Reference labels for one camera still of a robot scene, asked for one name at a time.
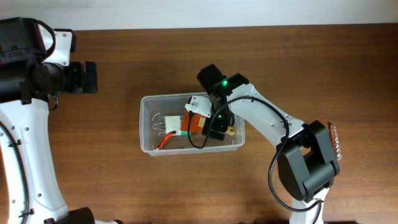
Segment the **orange scraper with wooden handle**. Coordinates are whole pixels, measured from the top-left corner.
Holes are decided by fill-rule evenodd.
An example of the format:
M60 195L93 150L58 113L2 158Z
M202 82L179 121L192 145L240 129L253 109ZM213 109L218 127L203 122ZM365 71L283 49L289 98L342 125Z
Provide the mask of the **orange scraper with wooden handle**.
M206 119L207 117L196 113L194 113L193 117L190 118L189 112L186 111L182 121L182 130L188 133L188 122L190 121L190 133L201 134ZM234 136L236 134L236 128L233 126L229 126L226 134L229 136Z

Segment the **red-handled pliers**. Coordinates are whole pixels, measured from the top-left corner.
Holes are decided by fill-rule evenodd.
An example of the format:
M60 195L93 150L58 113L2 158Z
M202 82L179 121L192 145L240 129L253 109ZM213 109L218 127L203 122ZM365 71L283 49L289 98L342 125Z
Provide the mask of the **red-handled pliers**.
M177 145L180 144L184 136L184 133L180 131L168 132L161 139L160 143L158 143L158 145L155 145L155 150L177 148Z

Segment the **clear plastic container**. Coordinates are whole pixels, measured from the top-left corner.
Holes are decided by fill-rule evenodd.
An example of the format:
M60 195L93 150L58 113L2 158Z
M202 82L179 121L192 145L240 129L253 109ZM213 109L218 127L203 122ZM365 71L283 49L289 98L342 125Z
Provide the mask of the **clear plastic container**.
M244 120L239 116L235 116L233 127L236 128L236 134L234 136L226 135L223 141L209 138L206 147L197 149L190 144L188 137L184 136L177 148L155 150L155 145L160 143L163 136L156 135L152 130L152 118L154 115L160 113L162 116L184 116L186 112L185 105L194 95L208 96L205 92L199 92L143 97L139 122L140 144L143 152L148 153L150 156L224 152L235 151L245 143Z

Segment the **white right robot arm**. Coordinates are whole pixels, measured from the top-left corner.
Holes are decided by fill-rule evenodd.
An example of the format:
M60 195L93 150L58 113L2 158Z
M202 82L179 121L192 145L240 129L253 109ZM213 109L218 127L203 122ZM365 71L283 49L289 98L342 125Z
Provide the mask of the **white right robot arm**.
M246 120L275 147L267 181L276 201L292 212L289 222L323 223L326 195L340 173L336 126L294 118L265 99L242 74L227 77L214 64L201 69L197 80L209 99L188 112L192 118L204 109L202 134L217 138L235 116Z

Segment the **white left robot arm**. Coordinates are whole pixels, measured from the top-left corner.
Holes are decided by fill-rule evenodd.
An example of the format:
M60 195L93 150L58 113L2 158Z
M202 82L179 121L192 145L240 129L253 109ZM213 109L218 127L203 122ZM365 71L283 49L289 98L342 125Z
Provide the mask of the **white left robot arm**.
M96 93L96 64L72 62L76 36L33 18L1 21L1 156L9 223L94 223L70 210L53 166L48 121L59 94Z

